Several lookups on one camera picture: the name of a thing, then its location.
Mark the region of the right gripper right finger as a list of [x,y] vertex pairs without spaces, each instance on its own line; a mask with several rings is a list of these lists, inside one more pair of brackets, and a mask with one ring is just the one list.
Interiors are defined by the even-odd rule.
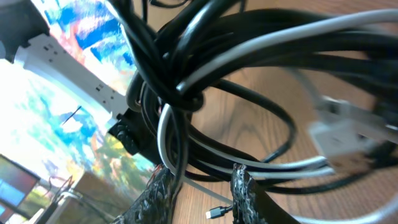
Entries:
[[246,171],[235,164],[231,174],[234,224],[299,224],[281,208]]

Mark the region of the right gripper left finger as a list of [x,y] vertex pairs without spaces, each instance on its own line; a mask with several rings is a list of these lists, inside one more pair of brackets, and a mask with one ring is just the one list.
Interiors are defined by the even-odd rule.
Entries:
[[174,211],[174,175],[162,169],[128,210],[111,224],[170,224]]

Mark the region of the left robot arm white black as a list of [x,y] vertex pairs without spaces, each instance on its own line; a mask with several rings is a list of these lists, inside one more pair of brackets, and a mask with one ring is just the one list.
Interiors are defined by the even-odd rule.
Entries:
[[134,75],[121,95],[75,60],[56,40],[32,1],[1,1],[1,58],[38,74],[76,98],[95,118],[108,121],[110,135],[128,153],[162,161],[138,99],[142,80]]

